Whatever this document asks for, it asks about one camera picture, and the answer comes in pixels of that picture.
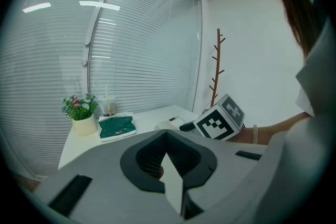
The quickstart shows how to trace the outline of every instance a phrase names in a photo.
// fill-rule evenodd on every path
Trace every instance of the window blind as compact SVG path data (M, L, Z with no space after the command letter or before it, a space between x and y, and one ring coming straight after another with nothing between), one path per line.
M95 7L15 0L0 37L0 128L37 176L58 168L71 120L62 99L82 95L82 54Z
M201 49L200 0L106 0L89 57L90 92L118 112L192 110Z

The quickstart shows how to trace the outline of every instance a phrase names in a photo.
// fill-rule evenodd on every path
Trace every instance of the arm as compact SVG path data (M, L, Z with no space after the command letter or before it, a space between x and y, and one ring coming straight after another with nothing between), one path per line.
M282 131L288 131L295 123L303 120L305 118L309 118L310 115L306 112L302 112L297 114L290 119L287 119L283 122L274 124L268 127L259 127L258 128L258 140L261 145L267 145L271 140L272 136L276 133ZM243 128L240 133L236 134L234 137L228 139L230 142L237 142L237 143L253 143L253 128Z

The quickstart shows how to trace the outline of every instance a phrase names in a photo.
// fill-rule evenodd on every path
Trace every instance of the sleeve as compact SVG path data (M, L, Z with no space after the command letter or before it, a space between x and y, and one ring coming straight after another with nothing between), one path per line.
M303 109L303 111L305 111L306 113L308 113L312 117L315 116L313 108L311 107L309 99L308 99L305 91L303 90L303 88L300 88L299 96L297 97L297 99L295 101L295 104L298 105L298 107Z

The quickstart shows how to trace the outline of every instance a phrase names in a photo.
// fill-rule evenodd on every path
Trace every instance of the bracelet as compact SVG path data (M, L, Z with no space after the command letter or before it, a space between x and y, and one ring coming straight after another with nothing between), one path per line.
M253 144L258 144L258 126L253 125Z

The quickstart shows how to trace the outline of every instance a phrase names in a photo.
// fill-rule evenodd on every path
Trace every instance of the long brown hair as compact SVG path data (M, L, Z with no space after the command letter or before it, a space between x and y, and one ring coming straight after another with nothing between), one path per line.
M282 2L287 21L306 57L321 33L322 24L318 12L310 0L282 0Z

